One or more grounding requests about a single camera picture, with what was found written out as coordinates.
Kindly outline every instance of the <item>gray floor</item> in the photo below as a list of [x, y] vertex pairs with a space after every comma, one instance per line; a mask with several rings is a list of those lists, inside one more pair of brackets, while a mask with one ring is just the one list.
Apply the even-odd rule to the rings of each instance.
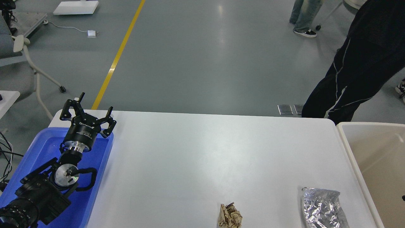
[[[16, 2], [18, 11], [48, 13], [59, 26], [100, 32], [87, 38], [48, 24], [30, 38], [33, 61], [68, 90], [61, 94], [41, 81], [41, 95], [52, 113], [82, 91], [83, 107], [91, 108], [140, 2], [104, 0], [93, 15], [59, 16], [52, 15], [58, 1]], [[326, 1], [313, 25], [338, 2]], [[146, 0], [98, 108], [279, 116], [277, 104], [303, 104], [324, 77], [354, 16], [342, 6], [323, 23], [318, 37], [309, 39], [292, 32], [293, 3]], [[362, 104], [353, 121], [404, 123], [404, 103], [393, 90], [403, 75]], [[49, 122], [32, 95], [6, 113], [0, 129], [15, 152], [24, 154]], [[4, 164], [0, 158], [0, 170]]]

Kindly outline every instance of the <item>person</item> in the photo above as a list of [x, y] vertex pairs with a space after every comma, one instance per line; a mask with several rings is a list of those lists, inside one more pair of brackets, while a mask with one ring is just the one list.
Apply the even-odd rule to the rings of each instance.
[[359, 9], [343, 46], [324, 79], [303, 106], [302, 117], [352, 120], [359, 105], [371, 99], [405, 67], [405, 1], [368, 0]]
[[395, 87], [395, 91], [399, 93], [399, 98], [405, 103], [405, 78]]
[[295, 25], [292, 31], [305, 37], [316, 37], [316, 32], [309, 27], [324, 1], [295, 0], [290, 17], [290, 23]]

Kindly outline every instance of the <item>crumpled foil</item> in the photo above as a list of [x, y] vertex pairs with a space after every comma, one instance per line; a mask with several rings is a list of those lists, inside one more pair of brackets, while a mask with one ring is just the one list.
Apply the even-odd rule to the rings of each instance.
[[227, 228], [240, 228], [242, 226], [242, 215], [233, 205], [221, 204], [221, 211], [218, 217], [218, 226]]
[[340, 192], [303, 188], [303, 212], [308, 228], [349, 228], [345, 213], [340, 207]]

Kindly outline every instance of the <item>chair leg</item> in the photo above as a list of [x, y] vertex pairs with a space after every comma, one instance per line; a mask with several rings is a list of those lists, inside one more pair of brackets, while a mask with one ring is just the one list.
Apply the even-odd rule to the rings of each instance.
[[342, 0], [337, 6], [335, 6], [335, 8], [333, 8], [333, 10], [322, 20], [322, 22], [325, 22], [342, 4], [343, 4]]
[[57, 85], [59, 87], [60, 92], [64, 93], [66, 92], [66, 89], [63, 85], [61, 85], [58, 81], [56, 81], [53, 77], [49, 76], [47, 73], [45, 73], [43, 70], [41, 70], [39, 67], [37, 67], [33, 61], [31, 60], [30, 57], [30, 53], [28, 52], [28, 48], [26, 45], [23, 46], [23, 50], [24, 50], [24, 54], [25, 57], [27, 58], [28, 63], [30, 64], [30, 66], [36, 70], [37, 72], [39, 72], [40, 74], [42, 74], [43, 76], [45, 76], [47, 79], [49, 79], [51, 82], [53, 82], [55, 85]]
[[40, 84], [40, 75], [36, 74], [36, 85], [35, 85], [35, 90], [36, 90], [36, 99], [38, 100], [38, 103], [42, 106], [42, 108], [45, 110], [45, 113], [47, 114], [48, 118], [50, 120], [53, 119], [53, 115], [51, 112], [48, 110], [48, 108], [45, 106], [44, 102], [41, 99], [41, 84]]

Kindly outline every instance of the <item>blue plastic tray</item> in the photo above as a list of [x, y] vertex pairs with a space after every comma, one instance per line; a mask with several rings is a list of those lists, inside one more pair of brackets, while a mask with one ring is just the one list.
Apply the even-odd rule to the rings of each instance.
[[[59, 146], [67, 131], [68, 128], [64, 127], [50, 127], [36, 135], [27, 153], [18, 165], [10, 183], [0, 196], [0, 207], [6, 206], [17, 197], [15, 191], [21, 186], [20, 180], [23, 177], [50, 159], [60, 157]], [[42, 222], [39, 222], [38, 227], [84, 228], [86, 226], [111, 152], [113, 137], [113, 134], [108, 138], [103, 138], [98, 134], [92, 150], [84, 153], [82, 160], [79, 162], [79, 168], [94, 167], [97, 169], [97, 180], [94, 187], [88, 191], [73, 192], [69, 196], [72, 204], [49, 225], [46, 226]], [[79, 186], [87, 186], [90, 183], [90, 177], [91, 174], [81, 174]]]

